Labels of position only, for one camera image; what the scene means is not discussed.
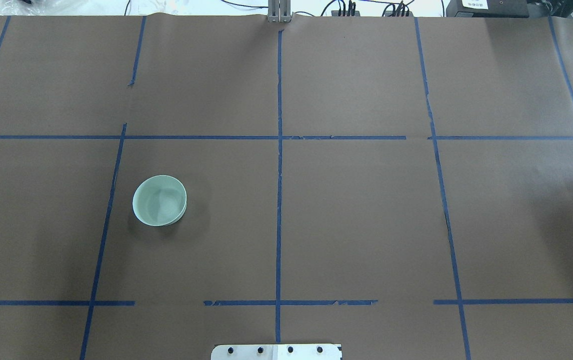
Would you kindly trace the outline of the black power box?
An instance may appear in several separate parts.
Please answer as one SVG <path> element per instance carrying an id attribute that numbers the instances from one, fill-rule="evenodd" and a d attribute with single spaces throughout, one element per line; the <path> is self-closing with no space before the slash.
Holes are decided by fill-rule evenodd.
<path id="1" fill-rule="evenodd" d="M 526 0 L 450 0 L 447 18 L 529 18 Z"/>

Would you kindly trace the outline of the aluminium frame post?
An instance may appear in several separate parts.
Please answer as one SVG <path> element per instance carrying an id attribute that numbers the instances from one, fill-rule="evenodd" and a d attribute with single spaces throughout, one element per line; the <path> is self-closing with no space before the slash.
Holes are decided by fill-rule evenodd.
<path id="1" fill-rule="evenodd" d="M 291 0 L 268 0 L 267 20 L 269 23 L 289 23 L 293 20 Z"/>

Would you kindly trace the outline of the brown paper table cover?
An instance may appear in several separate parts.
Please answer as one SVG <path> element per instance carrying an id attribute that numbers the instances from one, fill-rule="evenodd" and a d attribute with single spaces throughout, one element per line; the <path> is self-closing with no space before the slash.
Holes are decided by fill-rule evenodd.
<path id="1" fill-rule="evenodd" d="M 0 16 L 0 360 L 297 343 L 573 360 L 573 19 Z"/>

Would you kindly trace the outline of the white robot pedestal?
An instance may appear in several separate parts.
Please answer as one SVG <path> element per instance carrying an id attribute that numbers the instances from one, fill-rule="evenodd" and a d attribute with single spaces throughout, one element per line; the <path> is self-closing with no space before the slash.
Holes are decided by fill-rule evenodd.
<path id="1" fill-rule="evenodd" d="M 211 360 L 342 360 L 339 344 L 221 344 L 211 351 Z"/>

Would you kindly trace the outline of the light green bowl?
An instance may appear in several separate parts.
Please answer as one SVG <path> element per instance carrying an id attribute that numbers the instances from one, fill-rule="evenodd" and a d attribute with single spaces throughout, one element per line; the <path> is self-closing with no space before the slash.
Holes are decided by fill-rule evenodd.
<path id="1" fill-rule="evenodd" d="M 177 178 L 160 174 L 143 181 L 134 191 L 131 203 L 138 221 L 151 227 L 165 227 L 184 216 L 188 192 Z"/>

